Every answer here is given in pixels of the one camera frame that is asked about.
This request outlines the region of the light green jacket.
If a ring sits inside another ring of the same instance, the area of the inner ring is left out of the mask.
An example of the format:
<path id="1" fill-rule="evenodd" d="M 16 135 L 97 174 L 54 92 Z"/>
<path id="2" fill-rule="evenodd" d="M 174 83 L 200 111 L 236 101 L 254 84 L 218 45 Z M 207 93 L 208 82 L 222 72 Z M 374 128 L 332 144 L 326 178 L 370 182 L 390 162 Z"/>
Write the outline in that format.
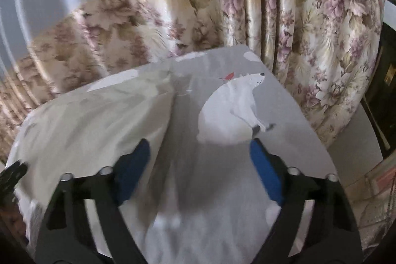
<path id="1" fill-rule="evenodd" d="M 60 96 L 26 118 L 9 160 L 28 165 L 17 195 L 32 247 L 62 174 L 93 175 L 146 139 L 150 159 L 121 213 L 143 254 L 165 257 L 178 248 L 182 218 L 175 131 L 190 82 L 189 76 L 169 71 L 144 72 L 118 84 Z"/>

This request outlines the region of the grey animal print bedsheet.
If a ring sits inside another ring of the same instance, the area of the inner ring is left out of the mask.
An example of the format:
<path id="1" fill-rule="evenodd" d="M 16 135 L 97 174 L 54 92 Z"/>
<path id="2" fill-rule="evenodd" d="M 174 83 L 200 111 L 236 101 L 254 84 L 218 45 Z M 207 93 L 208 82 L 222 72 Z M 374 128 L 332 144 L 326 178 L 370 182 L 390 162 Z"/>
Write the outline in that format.
<path id="1" fill-rule="evenodd" d="M 182 223 L 176 250 L 165 257 L 142 254 L 148 263 L 250 263 L 276 214 L 251 161 L 250 140 L 258 137 L 288 166 L 320 178 L 335 172 L 331 157 L 295 100 L 244 46 L 168 58 L 63 95 L 159 70 L 191 79 L 175 131 Z"/>

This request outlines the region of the dark cabinet at right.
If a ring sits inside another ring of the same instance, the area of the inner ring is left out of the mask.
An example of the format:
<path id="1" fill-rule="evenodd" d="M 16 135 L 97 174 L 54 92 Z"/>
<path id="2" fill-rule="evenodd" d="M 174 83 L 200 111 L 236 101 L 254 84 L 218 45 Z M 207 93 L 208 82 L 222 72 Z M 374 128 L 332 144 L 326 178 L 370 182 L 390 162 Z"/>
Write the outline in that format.
<path id="1" fill-rule="evenodd" d="M 395 0 L 385 0 L 379 57 L 362 105 L 387 158 L 395 151 Z"/>

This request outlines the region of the blue floral curtain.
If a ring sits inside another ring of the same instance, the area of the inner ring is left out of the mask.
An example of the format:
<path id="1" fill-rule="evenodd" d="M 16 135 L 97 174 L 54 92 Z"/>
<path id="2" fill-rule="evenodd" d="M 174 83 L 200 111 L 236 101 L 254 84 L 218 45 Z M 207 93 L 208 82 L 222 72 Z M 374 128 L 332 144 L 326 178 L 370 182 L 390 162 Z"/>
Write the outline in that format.
<path id="1" fill-rule="evenodd" d="M 384 0 L 1 0 L 1 161 L 27 114 L 100 78 L 248 46 L 324 145 L 348 125 L 378 56 Z"/>

